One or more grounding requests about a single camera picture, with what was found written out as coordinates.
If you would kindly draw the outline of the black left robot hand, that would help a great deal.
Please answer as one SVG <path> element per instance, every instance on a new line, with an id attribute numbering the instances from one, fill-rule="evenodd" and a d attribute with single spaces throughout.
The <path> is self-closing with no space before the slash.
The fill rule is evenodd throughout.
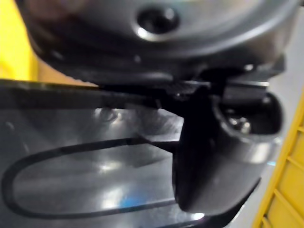
<path id="1" fill-rule="evenodd" d="M 29 42 L 66 76 L 183 117 L 172 184 L 186 212 L 220 214 L 257 183 L 284 122 L 268 91 L 300 0 L 18 0 Z"/>

